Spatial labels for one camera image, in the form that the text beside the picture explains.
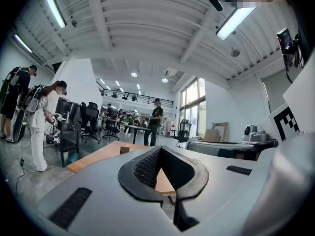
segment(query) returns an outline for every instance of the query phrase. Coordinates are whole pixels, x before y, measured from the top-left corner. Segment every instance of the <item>black metal railing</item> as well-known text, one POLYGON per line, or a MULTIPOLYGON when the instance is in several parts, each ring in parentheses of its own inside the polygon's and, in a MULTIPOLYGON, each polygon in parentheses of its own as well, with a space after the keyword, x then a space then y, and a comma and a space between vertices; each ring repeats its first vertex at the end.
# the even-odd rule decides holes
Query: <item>black metal railing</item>
MULTIPOLYGON (((132 92, 121 92, 120 90, 108 90, 104 87, 102 87, 102 85, 100 83, 98 83, 98 88, 99 91, 101 92, 102 95, 107 95, 109 97, 113 97, 113 98, 119 98, 119 99, 123 99, 126 101, 135 101, 135 102, 141 102, 141 103, 146 103, 146 104, 153 104, 154 100, 156 99, 156 97, 150 97, 150 96, 146 96, 146 95, 139 95, 136 93, 132 93, 132 92)), ((173 103, 174 101, 171 100, 164 100, 164 99, 160 99, 161 100, 161 107, 166 107, 166 108, 173 108, 173 103)))

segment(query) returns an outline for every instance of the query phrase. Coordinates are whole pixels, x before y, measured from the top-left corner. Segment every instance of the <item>tube light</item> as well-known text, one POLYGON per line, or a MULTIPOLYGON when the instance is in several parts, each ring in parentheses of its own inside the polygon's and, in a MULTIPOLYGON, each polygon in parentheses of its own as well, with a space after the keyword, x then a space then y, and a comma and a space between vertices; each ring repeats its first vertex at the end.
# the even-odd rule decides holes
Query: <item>tube light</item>
POLYGON ((52 13, 54 14, 55 16, 55 19, 57 20, 60 28, 63 28, 66 26, 66 22, 65 20, 63 19, 63 16, 59 10, 59 8, 56 6, 56 0, 47 0, 48 2, 48 5, 52 11, 52 13))
POLYGON ((32 50, 20 39, 20 37, 17 34, 14 34, 14 37, 25 47, 26 50, 32 53, 32 50))
POLYGON ((247 18, 255 8, 236 8, 226 19, 223 25, 217 30, 217 36, 226 40, 226 38, 247 18))

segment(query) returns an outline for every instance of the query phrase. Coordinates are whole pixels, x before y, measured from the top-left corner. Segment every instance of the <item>black rubber pad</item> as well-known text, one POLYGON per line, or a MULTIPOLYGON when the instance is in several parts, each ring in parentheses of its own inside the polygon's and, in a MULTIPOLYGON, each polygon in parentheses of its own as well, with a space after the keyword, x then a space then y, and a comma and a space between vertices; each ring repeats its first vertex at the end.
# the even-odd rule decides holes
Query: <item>black rubber pad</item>
POLYGON ((49 217, 50 221, 63 229, 67 229, 91 193, 92 191, 87 188, 76 189, 49 217))
POLYGON ((248 176, 252 172, 252 170, 250 170, 250 169, 241 168, 241 167, 237 167, 237 166, 233 166, 233 165, 228 166, 226 169, 229 171, 233 171, 233 172, 248 175, 248 176))

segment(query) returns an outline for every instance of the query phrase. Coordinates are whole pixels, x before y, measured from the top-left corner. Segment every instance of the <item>white shirt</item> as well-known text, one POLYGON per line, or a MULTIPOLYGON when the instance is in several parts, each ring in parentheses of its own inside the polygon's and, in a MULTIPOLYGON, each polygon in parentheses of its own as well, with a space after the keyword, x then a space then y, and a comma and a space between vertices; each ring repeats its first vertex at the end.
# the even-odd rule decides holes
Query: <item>white shirt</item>
POLYGON ((44 111, 54 115, 58 104, 59 96, 55 90, 52 90, 47 96, 43 96, 38 104, 38 108, 34 114, 28 118, 29 126, 45 131, 46 117, 44 111))

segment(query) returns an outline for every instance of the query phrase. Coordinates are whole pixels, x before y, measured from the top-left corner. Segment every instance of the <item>person in white clothes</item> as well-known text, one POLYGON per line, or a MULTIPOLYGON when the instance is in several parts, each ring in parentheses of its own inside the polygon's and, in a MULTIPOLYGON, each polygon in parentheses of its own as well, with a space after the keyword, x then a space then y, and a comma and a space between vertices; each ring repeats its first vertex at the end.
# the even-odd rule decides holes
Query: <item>person in white clothes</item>
POLYGON ((51 169, 43 155, 45 122, 47 120, 54 123, 59 95, 64 94, 66 87, 64 81, 56 81, 51 86, 45 87, 37 110, 28 118, 31 130, 31 153, 36 169, 41 172, 51 169))

